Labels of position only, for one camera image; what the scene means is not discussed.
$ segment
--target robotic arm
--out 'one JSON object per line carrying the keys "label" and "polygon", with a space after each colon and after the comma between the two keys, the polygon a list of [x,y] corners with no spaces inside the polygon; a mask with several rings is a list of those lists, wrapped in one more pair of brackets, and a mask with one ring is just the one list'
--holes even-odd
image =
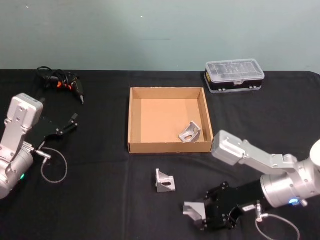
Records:
{"label": "robotic arm", "polygon": [[[36,144],[33,147],[32,144],[25,142],[26,135],[39,122],[43,108],[42,102],[24,93],[13,97],[11,100],[0,143],[0,199],[5,198],[10,193],[33,164],[32,154],[42,156],[44,161],[51,158],[49,154],[39,150],[46,137],[48,137],[46,133],[48,132],[47,129],[50,130],[50,127],[45,127],[45,130],[42,131],[44,134],[42,134],[40,142],[43,144]],[[57,130],[57,135],[64,134],[59,129]]]}
{"label": "robotic arm", "polygon": [[320,140],[313,145],[310,157],[298,162],[290,154],[268,154],[222,130],[214,138],[212,155],[232,166],[246,164],[264,175],[237,188],[224,182],[209,190],[202,201],[185,202],[183,214],[189,215],[201,230],[232,229],[250,210],[256,210],[256,220],[261,222],[262,206],[305,207],[306,199],[320,194]]}

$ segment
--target black table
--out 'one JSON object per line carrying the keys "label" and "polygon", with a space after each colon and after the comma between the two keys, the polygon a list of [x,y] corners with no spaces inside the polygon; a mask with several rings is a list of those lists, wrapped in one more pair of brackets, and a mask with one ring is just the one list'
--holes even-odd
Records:
{"label": "black table", "polygon": [[[210,153],[129,154],[130,87],[202,87],[200,72],[76,71],[85,90],[82,106],[69,92],[35,91],[45,97],[43,116],[63,125],[78,113],[79,128],[49,147],[67,158],[69,172],[58,185],[40,175],[41,159],[12,193],[0,200],[1,240],[226,240],[264,239],[255,213],[235,230],[200,232],[182,214],[185,201],[228,181],[240,186],[262,175],[245,165],[229,166]],[[269,153],[304,160],[320,139],[320,76],[312,72],[266,72],[259,91],[213,95],[206,90],[214,133],[226,130]],[[34,71],[0,71],[0,120],[11,98],[29,93]],[[155,169],[175,178],[176,192],[156,193]],[[301,239],[319,239],[320,201],[271,211],[292,221]],[[266,219],[262,230],[295,239],[285,223]]]}

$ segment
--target blue led light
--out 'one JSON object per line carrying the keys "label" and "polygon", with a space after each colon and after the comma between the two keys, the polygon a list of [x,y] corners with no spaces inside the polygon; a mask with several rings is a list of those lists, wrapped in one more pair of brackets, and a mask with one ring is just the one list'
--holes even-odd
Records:
{"label": "blue led light", "polygon": [[292,205],[297,205],[299,203],[299,200],[296,199],[296,198],[292,198],[290,201],[289,201],[289,204],[292,204]]}

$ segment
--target black tablecloth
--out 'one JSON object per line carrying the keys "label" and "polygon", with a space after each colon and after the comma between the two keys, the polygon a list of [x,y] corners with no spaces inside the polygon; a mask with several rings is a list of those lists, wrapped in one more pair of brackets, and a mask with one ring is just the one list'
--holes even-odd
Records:
{"label": "black tablecloth", "polygon": [[[69,92],[34,91],[45,97],[43,116],[63,125],[78,113],[77,131],[48,146],[67,158],[61,184],[40,175],[41,159],[12,193],[0,200],[1,240],[226,240],[264,239],[255,213],[242,217],[235,230],[200,232],[182,214],[183,203],[203,197],[223,181],[241,186],[260,172],[229,166],[210,153],[129,154],[130,87],[202,87],[200,72],[76,71],[85,90],[84,105]],[[34,71],[0,71],[0,120],[11,98],[32,91]],[[312,72],[266,72],[255,92],[210,94],[212,128],[247,139],[268,153],[304,160],[320,139],[320,76]],[[157,193],[155,169],[173,175],[176,192]],[[309,205],[284,206],[271,213],[292,221],[301,239],[319,239],[319,197]],[[276,239],[295,239],[293,229],[266,219],[262,230]]]}

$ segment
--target cardboard tray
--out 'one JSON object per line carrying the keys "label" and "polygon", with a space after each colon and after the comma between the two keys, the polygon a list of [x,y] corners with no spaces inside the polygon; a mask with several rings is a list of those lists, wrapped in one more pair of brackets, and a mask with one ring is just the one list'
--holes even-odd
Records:
{"label": "cardboard tray", "polygon": [[[197,142],[178,138],[190,121],[200,128]],[[130,89],[128,149],[130,153],[211,152],[213,131],[200,87],[132,87]]]}

